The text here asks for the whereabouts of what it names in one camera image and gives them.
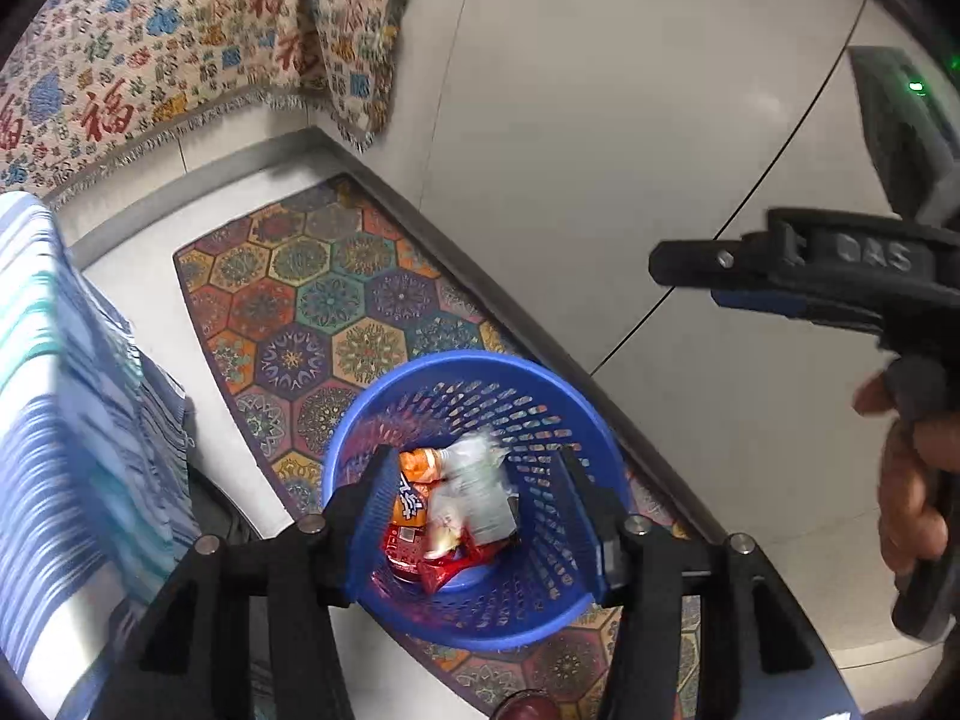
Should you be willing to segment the person's right hand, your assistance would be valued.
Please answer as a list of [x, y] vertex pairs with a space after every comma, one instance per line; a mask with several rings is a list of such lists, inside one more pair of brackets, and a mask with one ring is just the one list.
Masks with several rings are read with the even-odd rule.
[[896, 418], [878, 467], [877, 530], [885, 566], [898, 577], [947, 548], [949, 525], [929, 500], [934, 472], [958, 473], [958, 413], [913, 426]]

